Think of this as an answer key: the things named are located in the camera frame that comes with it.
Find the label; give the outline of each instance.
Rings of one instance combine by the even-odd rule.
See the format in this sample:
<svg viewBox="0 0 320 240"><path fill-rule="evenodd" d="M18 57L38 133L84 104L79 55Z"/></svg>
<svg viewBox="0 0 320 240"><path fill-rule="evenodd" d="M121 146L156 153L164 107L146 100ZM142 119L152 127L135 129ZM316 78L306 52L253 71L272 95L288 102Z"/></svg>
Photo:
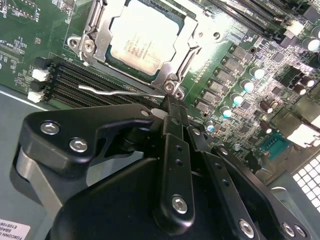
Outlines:
<svg viewBox="0 0 320 240"><path fill-rule="evenodd" d="M25 240L30 226L0 219L0 240Z"/></svg>

